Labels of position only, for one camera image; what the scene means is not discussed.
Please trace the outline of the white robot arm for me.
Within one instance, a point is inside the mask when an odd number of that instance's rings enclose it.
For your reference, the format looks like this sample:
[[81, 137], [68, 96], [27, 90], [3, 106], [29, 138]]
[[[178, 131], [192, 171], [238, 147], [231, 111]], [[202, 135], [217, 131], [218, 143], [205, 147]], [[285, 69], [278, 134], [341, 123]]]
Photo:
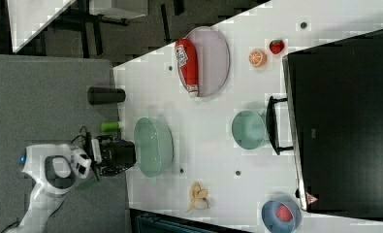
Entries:
[[35, 185], [22, 220], [3, 233], [43, 233], [48, 219], [62, 206], [68, 193], [93, 174], [96, 180], [116, 176], [136, 163], [136, 146], [111, 135], [82, 137], [82, 143], [28, 146], [22, 172]]

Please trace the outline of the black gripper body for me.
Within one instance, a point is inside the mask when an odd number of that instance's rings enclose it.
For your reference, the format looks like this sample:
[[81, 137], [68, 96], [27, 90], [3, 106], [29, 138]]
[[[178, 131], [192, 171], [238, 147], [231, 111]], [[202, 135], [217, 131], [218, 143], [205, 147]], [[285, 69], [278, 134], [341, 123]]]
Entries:
[[111, 135], [98, 136], [91, 140], [93, 172], [97, 177], [113, 177], [129, 168], [136, 162], [135, 145]]

